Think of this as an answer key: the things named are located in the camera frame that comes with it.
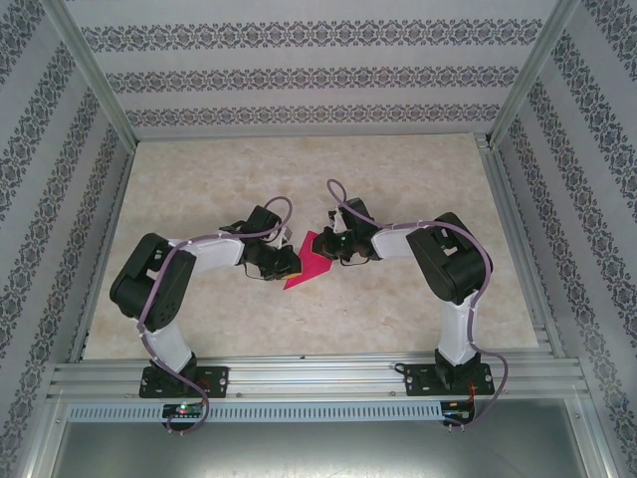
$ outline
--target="striped wallpaper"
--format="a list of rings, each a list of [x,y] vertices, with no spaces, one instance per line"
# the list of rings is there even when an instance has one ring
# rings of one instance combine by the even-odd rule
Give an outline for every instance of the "striped wallpaper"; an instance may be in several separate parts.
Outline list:
[[[130,155],[36,0],[0,2],[0,477],[66,361]]]
[[[637,476],[637,2],[582,1],[500,151],[563,344]]]
[[[487,132],[553,5],[67,2],[142,139]]]

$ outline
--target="marble floor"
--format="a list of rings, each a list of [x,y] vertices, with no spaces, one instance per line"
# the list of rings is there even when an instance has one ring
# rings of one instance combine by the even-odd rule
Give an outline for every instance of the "marble floor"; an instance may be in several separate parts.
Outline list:
[[[139,145],[107,261],[85,359],[146,358],[132,320],[108,289],[147,232],[188,238],[247,219],[255,204],[294,202],[293,244],[320,232],[335,203],[334,177],[381,222],[455,212],[495,265],[476,340],[535,347],[531,319],[471,134],[242,138]],[[285,205],[273,206],[285,215]],[[288,291],[250,280],[243,267],[193,278],[179,313],[199,357],[432,351],[440,305],[413,259],[330,272]]]

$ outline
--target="purple cable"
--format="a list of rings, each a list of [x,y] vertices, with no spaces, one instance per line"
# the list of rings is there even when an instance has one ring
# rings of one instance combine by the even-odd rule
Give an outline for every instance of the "purple cable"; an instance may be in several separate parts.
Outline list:
[[[201,418],[199,418],[199,421],[194,423],[188,429],[179,431],[180,436],[183,436],[195,431],[197,428],[199,428],[205,423],[206,419],[208,418],[208,414],[210,413],[210,400],[208,399],[208,395],[203,390],[203,388],[201,388],[196,383],[193,383],[188,378],[180,375],[179,372],[173,370],[165,362],[159,359],[157,357],[156,352],[152,349],[152,345],[148,341],[148,338],[144,335],[144,332],[146,332],[146,326],[144,325],[144,322],[146,322],[148,313],[150,312],[150,309],[152,308],[152,303],[154,302],[155,296],[157,295],[157,291],[159,290],[161,281],[163,280],[164,275],[166,274],[166,269],[168,269],[168,265],[170,264],[170,261],[172,261],[172,258],[175,256],[175,254],[180,249],[183,249],[184,247],[189,246],[191,244],[195,244],[200,241],[208,241],[210,239],[248,239],[248,238],[254,238],[254,237],[264,237],[264,236],[269,236],[273,232],[283,229],[284,226],[288,223],[288,221],[290,221],[290,218],[292,217],[292,211],[293,211],[292,201],[286,196],[276,196],[270,199],[268,202],[266,202],[264,207],[267,209],[268,206],[270,206],[273,202],[276,202],[279,200],[285,201],[288,203],[288,206],[289,206],[288,215],[285,217],[283,221],[281,221],[275,227],[268,229],[267,231],[253,232],[250,234],[231,234],[229,232],[220,232],[217,234],[206,234],[203,236],[193,237],[192,239],[182,241],[179,244],[175,245],[170,250],[170,252],[168,252],[166,259],[163,261],[163,264],[159,268],[159,272],[157,272],[157,277],[155,278],[155,282],[152,285],[152,288],[150,289],[150,294],[148,294],[146,303],[144,304],[143,309],[141,310],[141,314],[139,315],[139,319],[137,320],[137,330],[139,331],[139,334],[141,336],[141,342],[143,343],[143,346],[146,348],[146,350],[150,354],[152,361],[154,361],[157,364],[157,366],[162,368],[164,371],[170,373],[172,376],[180,380],[182,383],[185,383],[186,385],[196,390],[199,394],[201,394],[201,397],[205,405],[205,411],[204,413],[202,413]],[[168,420],[166,421],[166,428],[168,428],[168,433],[172,433],[173,431],[175,431],[173,428],[170,428],[170,422],[175,416],[177,415],[169,416]]]
[[[340,190],[342,191],[342,199],[339,198],[336,195],[336,193],[334,192],[334,190],[331,188],[331,186],[333,184],[336,184],[340,188]],[[471,303],[469,304],[469,318],[468,318],[468,321],[467,321],[467,339],[469,340],[469,344],[471,345],[471,347],[472,347],[472,349],[474,351],[476,351],[479,354],[482,354],[484,356],[495,357],[496,359],[499,359],[502,362],[505,371],[503,373],[502,381],[500,383],[500,386],[498,387],[498,389],[494,393],[494,396],[491,399],[491,401],[489,401],[489,403],[487,404],[487,406],[485,407],[485,409],[482,411],[482,413],[480,415],[478,415],[476,418],[474,418],[474,420],[471,423],[467,424],[467,427],[475,425],[476,423],[478,423],[487,414],[487,412],[496,403],[496,400],[498,399],[498,397],[500,396],[502,391],[505,389],[505,384],[507,383],[507,378],[509,377],[509,363],[507,362],[507,359],[502,354],[498,354],[497,352],[485,351],[485,350],[481,349],[480,347],[478,347],[474,343],[474,327],[473,327],[473,325],[474,325],[474,308],[476,307],[476,304],[478,304],[478,301],[480,300],[480,298],[483,296],[483,294],[487,290],[487,286],[489,286],[489,282],[491,281],[491,261],[489,260],[489,256],[487,254],[487,251],[482,246],[482,244],[480,244],[480,242],[478,242],[478,240],[474,236],[472,236],[470,233],[468,233],[464,229],[462,229],[462,228],[460,228],[458,226],[455,226],[454,224],[448,224],[448,223],[442,222],[442,221],[417,221],[417,222],[405,222],[403,224],[382,224],[380,222],[376,222],[373,219],[370,219],[367,216],[364,216],[363,214],[360,214],[359,212],[355,211],[354,209],[352,209],[351,207],[349,207],[345,203],[345,201],[347,200],[347,191],[345,191],[345,187],[339,181],[337,181],[336,179],[328,179],[327,180],[327,190],[329,191],[329,194],[331,194],[331,197],[333,197],[336,200],[336,202],[338,203],[338,206],[340,206],[343,209],[347,210],[348,212],[352,213],[354,216],[359,217],[363,221],[368,222],[369,224],[372,224],[372,225],[374,225],[376,227],[379,227],[380,229],[412,229],[412,228],[418,228],[418,227],[421,227],[421,226],[444,227],[445,229],[450,229],[450,230],[452,230],[454,232],[457,232],[458,234],[466,237],[474,246],[476,246],[476,249],[480,253],[480,256],[482,257],[482,260],[485,261],[485,271],[486,271],[486,273],[485,273],[485,282],[483,283],[482,287],[478,291],[478,294],[476,294],[474,296],[474,298],[472,299]]]

